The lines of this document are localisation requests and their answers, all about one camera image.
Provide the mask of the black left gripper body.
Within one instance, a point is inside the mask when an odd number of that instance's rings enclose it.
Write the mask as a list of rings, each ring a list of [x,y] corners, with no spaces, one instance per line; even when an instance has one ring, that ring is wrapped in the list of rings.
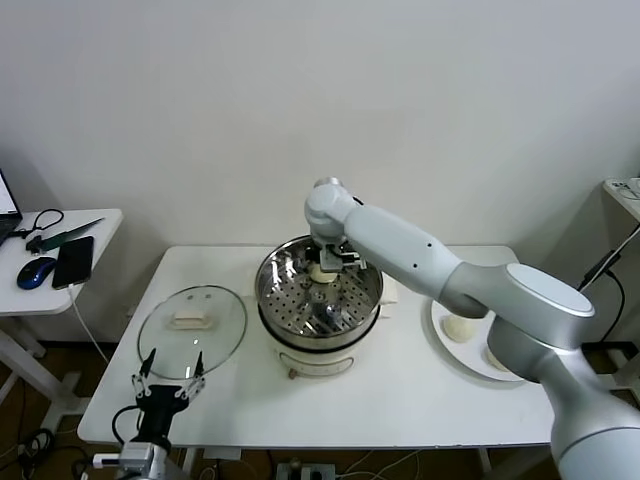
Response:
[[[136,440],[167,442],[173,418],[187,409],[189,397],[180,386],[175,385],[151,385],[149,392],[149,395],[136,396],[136,405],[143,413]]]

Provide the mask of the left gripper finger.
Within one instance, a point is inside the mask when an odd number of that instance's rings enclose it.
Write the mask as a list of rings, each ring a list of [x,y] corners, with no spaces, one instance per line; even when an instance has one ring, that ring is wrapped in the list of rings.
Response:
[[[205,387],[203,352],[200,352],[192,375],[185,384],[175,393],[178,399],[195,399]]]
[[[151,395],[150,386],[148,384],[148,377],[151,372],[154,358],[155,349],[152,349],[150,354],[142,361],[141,367],[138,372],[131,376],[131,381],[136,398],[144,398]]]

